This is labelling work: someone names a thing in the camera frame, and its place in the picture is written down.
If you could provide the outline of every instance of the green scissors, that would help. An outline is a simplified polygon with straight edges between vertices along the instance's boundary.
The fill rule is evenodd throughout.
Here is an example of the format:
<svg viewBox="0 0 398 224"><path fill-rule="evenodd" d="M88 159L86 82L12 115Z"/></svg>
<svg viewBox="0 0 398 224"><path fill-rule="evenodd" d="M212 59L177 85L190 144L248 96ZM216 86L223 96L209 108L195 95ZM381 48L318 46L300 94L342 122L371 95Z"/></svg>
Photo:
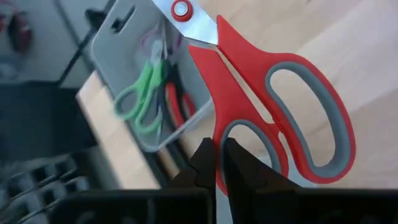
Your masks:
<svg viewBox="0 0 398 224"><path fill-rule="evenodd" d="M148 107L152 101L156 89L162 83L162 69L164 58L165 37L157 39L152 45L150 59L145 63L141 74L133 85L125 88L114 100L114 110L118 117L123 120L135 118L134 125L138 133L147 134L161 128L163 116L161 110L158 110L153 122L144 126L142 120L147 113ZM120 105L123 99L131 93L137 94L137 100L131 110L122 112Z"/></svg>

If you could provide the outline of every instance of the wooden surface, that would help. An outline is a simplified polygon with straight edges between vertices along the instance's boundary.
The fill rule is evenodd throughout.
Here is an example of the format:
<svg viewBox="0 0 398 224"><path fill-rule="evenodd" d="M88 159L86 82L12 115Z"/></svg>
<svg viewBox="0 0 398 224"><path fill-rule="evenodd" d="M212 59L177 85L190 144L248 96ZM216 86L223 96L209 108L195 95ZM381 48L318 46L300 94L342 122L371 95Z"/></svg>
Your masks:
<svg viewBox="0 0 398 224"><path fill-rule="evenodd" d="M211 17L221 14L260 49L308 58L336 88L353 123L357 157L351 172L329 186L398 187L398 1L199 2ZM253 92L235 77L264 119L272 121ZM328 162L334 150L333 136L315 95L290 72L277 72L272 86L297 120L315 163ZM124 123L114 117L109 93L95 73L79 92L78 100L121 187L158 187ZM213 127L211 115L183 135L189 154L203 137L212 135ZM231 135L253 154L266 154L248 128L236 127Z"/></svg>

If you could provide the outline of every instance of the green handle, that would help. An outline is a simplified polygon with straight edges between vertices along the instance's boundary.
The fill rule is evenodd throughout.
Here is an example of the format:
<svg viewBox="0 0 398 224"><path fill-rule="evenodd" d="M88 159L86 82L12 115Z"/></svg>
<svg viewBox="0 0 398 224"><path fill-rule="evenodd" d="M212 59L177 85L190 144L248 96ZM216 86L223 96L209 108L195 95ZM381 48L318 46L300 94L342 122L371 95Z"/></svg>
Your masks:
<svg viewBox="0 0 398 224"><path fill-rule="evenodd" d="M142 109L139 111L135 121L136 130L142 134L147 134L156 131L163 119L161 111L158 111L156 118L150 125L144 126L142 123L142 120L144 119L144 116L147 113L150 102L152 101L154 92L162 83L162 67L163 67L163 61L160 61L159 64L154 67L153 74L150 79L148 87L148 92L144 100L144 104L142 105Z"/></svg>
<svg viewBox="0 0 398 224"><path fill-rule="evenodd" d="M144 69L142 69L141 74L139 75L138 80L131 86L125 88L122 92L119 93L117 97L115 97L114 100L114 111L116 115L123 119L123 120L128 120L137 115L138 112L140 112L142 108L142 104L144 103L144 92L145 92L145 87L146 84L148 83L149 79L151 78L151 74L153 71L152 65L147 62L144 65ZM132 108L132 110L123 113L121 111L120 106L122 100L125 99L130 93L136 92L137 93L137 100Z"/></svg>

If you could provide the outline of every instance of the metal blade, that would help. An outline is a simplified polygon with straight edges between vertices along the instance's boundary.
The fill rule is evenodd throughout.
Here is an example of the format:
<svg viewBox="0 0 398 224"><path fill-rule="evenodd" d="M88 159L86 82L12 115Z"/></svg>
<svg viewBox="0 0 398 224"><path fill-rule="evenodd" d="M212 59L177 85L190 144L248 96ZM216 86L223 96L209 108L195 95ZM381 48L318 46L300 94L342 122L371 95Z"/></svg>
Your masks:
<svg viewBox="0 0 398 224"><path fill-rule="evenodd" d="M190 0L193 6L193 16L187 22L179 22L173 18L171 10L174 0L152 1L184 37L209 44L218 44L217 23L200 7L196 1Z"/></svg>

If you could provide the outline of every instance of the scissor handle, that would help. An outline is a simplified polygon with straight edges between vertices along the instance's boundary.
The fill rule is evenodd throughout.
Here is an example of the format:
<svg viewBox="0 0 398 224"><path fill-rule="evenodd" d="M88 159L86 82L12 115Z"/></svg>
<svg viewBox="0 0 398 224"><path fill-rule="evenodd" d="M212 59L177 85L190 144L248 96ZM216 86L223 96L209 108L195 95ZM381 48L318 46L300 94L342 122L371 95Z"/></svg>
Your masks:
<svg viewBox="0 0 398 224"><path fill-rule="evenodd" d="M163 61L161 60L159 64L153 68L152 76L150 77L149 85L146 90L144 102L134 122L135 129L137 130L138 133L147 134L154 132L157 130L157 128L162 122L162 112L161 110L158 110L158 113L156 114L156 117L151 122L151 124L144 126L144 124L142 123L142 120L147 114L148 107L152 99L154 98L154 92L162 83L162 72L163 72L162 69L163 69Z"/></svg>
<svg viewBox="0 0 398 224"><path fill-rule="evenodd" d="M114 99L114 112L116 116L120 119L128 120L135 116L137 116L141 106L144 102L143 96L145 92L146 84L149 82L150 75L152 74L153 67L150 62L146 62L144 68L142 69L139 78L134 82L131 86L125 88L121 91ZM136 102L131 110L127 112L121 111L121 103L122 101L130 94L136 93Z"/></svg>
<svg viewBox="0 0 398 224"><path fill-rule="evenodd" d="M242 124L259 136L270 155L272 168L287 176L289 164L277 135L279 132L277 126L268 124L261 118L217 52L194 46L190 46L189 51L214 102L216 125L213 141L218 150L218 158L220 153L223 153L229 132L236 125ZM220 190L227 195L222 163L222 160L217 160L216 182Z"/></svg>
<svg viewBox="0 0 398 224"><path fill-rule="evenodd" d="M172 83L166 85L167 94L171 105L171 110L174 115L176 127L179 128L186 122L186 120L195 114L195 105L193 104L189 94L186 92L179 95L177 87ZM185 115L184 103L188 106L189 116Z"/></svg>
<svg viewBox="0 0 398 224"><path fill-rule="evenodd" d="M346 175L356 154L354 131L341 98L322 72L301 56L272 54L257 49L221 16L217 17L217 24L218 48L269 110L286 137L298 171L306 179L319 184L331 183ZM324 166L314 164L299 126L271 87L271 76L280 69L296 73L311 88L326 111L335 139L335 153Z"/></svg>

